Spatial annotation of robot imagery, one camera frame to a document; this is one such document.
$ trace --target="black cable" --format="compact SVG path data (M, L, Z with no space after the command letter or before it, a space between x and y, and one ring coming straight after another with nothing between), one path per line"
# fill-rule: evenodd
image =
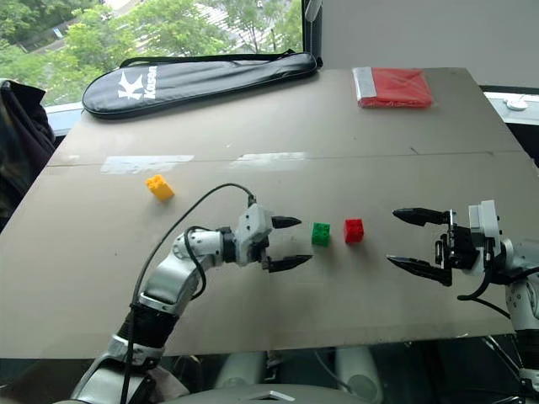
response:
M320 366L323 367L323 369L326 371L326 373L328 373L329 376L331 376L331 378L340 386L344 387L346 389L346 391L348 391L350 394L352 395L355 395L354 391L352 390L352 388L350 387L350 385L344 383L325 363L324 361L322 360L322 358L320 358L320 354L318 353L318 351L316 349L313 349L313 352L314 352L314 356L316 356L317 358L317 361L320 363Z
M148 267L150 266L150 262L153 260L153 257L159 250L159 248L163 245L165 240L170 236L170 234L174 231L174 229L182 222L184 219L193 211L196 209L198 205L204 201L208 196L213 194L214 192L218 191L219 189L223 189L226 187L235 187L243 190L248 195L248 205L252 205L256 202L256 198L254 197L253 193L249 191L247 188L243 187L242 185L238 183L223 183L214 189L211 189L210 191L206 192L204 195L202 195L190 208L185 211L185 213L176 220L176 222L170 226L168 231L164 234L164 236L161 238L161 240L157 243L157 245L153 248L153 250L150 252L150 255L148 255L146 261L142 265L141 272L138 275L138 278L136 279L135 288L133 289L133 296L131 297L131 310L129 312L129 329L128 329L128 336L127 336L127 352L125 353L125 372L124 372L124 383L121 387L121 396L120 396L120 404L126 404L127 403L127 393L129 391L129 381L131 378L131 368L132 368L132 361L133 361L133 345L135 340L135 304L138 299L138 294L141 289L142 280L144 279L144 275L146 274L146 271Z
M527 269L526 271L515 275L513 278L511 278L512 282L515 282L516 280L523 280L526 279L528 276L539 273L539 267L535 267L532 269Z
M504 351L504 349L499 345L498 341L496 341L491 335L487 335L481 339L488 348L494 351L494 353L501 359L507 369L511 372L513 377L515 377L516 381L520 383L519 366L509 356L509 354Z
M475 301L476 303L479 303L480 305L486 306L489 309L497 311L499 314L501 314L502 316L504 316L506 318L509 318L509 319L511 318L511 315L507 311L505 311L504 309L496 306L494 303L490 303L489 301L479 299L478 297L473 297L471 299L467 299L467 301Z
M455 394L462 394L462 393L484 393L484 394L496 394L498 396L518 396L517 394L511 391L483 389L481 387L464 387L461 389L449 390L449 391L444 392L442 396L453 396Z
M195 254L193 253L193 249L191 248L191 244L190 244L191 242L189 241L189 234L194 230L209 231L210 229L206 229L205 227L200 227L200 226L191 226L184 233L185 249L187 250L187 253L189 254L189 258L191 258L191 261L195 263L196 270L199 272L200 279L202 280L202 286L200 287L200 290L191 297L191 300L196 299L197 297L199 297L200 295L204 293L205 286L207 283L204 269L202 268L202 265L200 265L199 260L196 258Z
M466 300L476 301L475 299L477 299L480 295L482 295L485 292L485 290L488 288L488 286L490 285L491 278L492 278L492 269L491 268L485 269L485 276L483 277L483 281L481 282L479 287L470 295L459 295L456 298L460 301L466 301Z

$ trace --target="white robot part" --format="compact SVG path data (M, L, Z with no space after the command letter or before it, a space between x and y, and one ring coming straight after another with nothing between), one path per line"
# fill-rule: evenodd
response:
M336 348L335 373L360 399L371 404L382 403L382 383L369 347Z
M253 260L249 256L251 245L264 240L273 229L271 223L272 212L262 206L252 204L240 216L234 236L236 238L236 263L244 267Z
M215 388L260 383L264 373L264 361L264 352L231 353L217 376Z
M501 243L499 237L498 215L493 200L484 200L479 205L468 206L468 216L470 220L470 232L473 243L482 246L486 237L494 239L494 257L501 253ZM463 272L472 276L479 276L484 272L483 252L484 247L476 247L479 251L478 259L471 269L464 269Z

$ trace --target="red folded cloth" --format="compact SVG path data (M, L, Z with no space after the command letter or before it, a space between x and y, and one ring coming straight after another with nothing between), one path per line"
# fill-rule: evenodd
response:
M360 107L426 108L432 104L420 69L360 67L354 69Z

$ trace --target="tree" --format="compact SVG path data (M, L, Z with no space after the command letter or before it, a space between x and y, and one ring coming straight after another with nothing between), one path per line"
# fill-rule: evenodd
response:
M2 0L0 2L0 39L15 43L22 33L35 21L36 12L19 0Z
M146 53L200 56L227 51L231 41L193 0L148 0L128 14L129 24L146 39Z
M292 0L288 11L275 24L275 36L280 39L280 49L276 51L303 49L302 0Z
M206 0L206 3L227 13L228 27L239 29L237 34L248 51L275 51L270 29L285 11L283 0ZM264 32L270 35L269 40L263 39Z
M76 103L83 97L84 90L104 71L80 61L65 50L51 52L44 60L48 76L40 87L46 90L44 105Z
M0 77L39 87L45 79L43 56L26 53L0 39Z
M136 54L135 35L123 29L120 19L112 19L112 9L98 5L84 12L75 10L79 22L70 26L66 46L61 50L77 59L77 66L91 66L101 72L115 69Z

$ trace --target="black rubber grip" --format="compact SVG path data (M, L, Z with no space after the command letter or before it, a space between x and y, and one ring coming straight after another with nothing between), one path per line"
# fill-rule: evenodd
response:
M539 330L520 330L516 340L522 365L526 369L539 369Z
M178 316L140 304L133 305L132 309L135 311L134 343L145 347L162 348L174 329ZM118 331L119 337L128 339L129 322L130 316L128 315Z

